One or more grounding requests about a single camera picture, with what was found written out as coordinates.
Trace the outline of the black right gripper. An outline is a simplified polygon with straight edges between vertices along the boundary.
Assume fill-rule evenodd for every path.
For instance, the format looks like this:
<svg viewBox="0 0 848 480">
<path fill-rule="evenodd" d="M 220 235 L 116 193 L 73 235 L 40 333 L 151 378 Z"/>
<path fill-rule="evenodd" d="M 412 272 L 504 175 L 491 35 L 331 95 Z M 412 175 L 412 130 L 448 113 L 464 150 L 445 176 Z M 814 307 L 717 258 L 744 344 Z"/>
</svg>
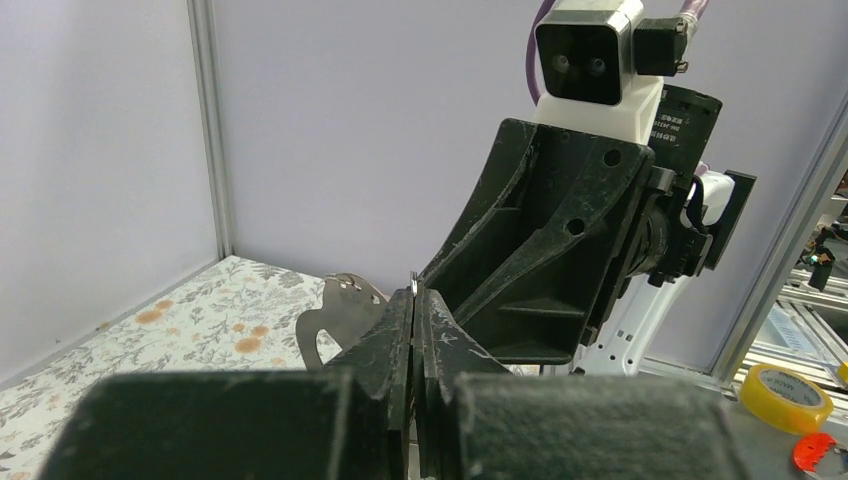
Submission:
<svg viewBox="0 0 848 480">
<path fill-rule="evenodd" d="M 674 177 L 668 191 L 650 187 L 640 202 L 654 160 L 648 147 L 570 147 L 568 130 L 503 120 L 421 280 L 507 364 L 570 362 L 591 312 L 591 325 L 604 326 L 612 315 L 642 327 L 660 323 L 661 313 L 637 313 L 619 300 L 631 292 L 632 300 L 657 302 L 684 277 L 715 268 L 716 182 L 703 178 L 709 169 L 701 148 L 655 153 L 652 176 Z M 625 238 L 613 263 L 622 277 L 602 289 Z"/>
</svg>

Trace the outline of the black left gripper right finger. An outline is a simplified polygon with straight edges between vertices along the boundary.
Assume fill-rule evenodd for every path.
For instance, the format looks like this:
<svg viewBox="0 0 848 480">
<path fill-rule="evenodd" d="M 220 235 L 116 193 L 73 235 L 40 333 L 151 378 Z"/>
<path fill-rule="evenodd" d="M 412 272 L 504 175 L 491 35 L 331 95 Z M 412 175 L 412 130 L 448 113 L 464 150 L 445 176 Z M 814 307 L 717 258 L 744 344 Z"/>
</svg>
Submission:
<svg viewBox="0 0 848 480">
<path fill-rule="evenodd" d="M 720 397 L 651 375 L 517 376 L 414 303 L 420 472 L 433 479 L 745 479 Z"/>
</svg>

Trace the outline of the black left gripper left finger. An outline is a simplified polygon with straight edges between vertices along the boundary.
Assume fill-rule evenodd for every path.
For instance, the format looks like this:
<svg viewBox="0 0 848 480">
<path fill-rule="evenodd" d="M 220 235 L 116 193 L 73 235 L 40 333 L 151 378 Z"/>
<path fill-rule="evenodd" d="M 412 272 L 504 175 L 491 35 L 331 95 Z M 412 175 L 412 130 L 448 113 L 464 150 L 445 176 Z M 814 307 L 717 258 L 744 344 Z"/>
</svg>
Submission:
<svg viewBox="0 0 848 480">
<path fill-rule="evenodd" d="M 114 375 L 78 402 L 43 479 L 404 479 L 414 296 L 306 370 Z"/>
</svg>

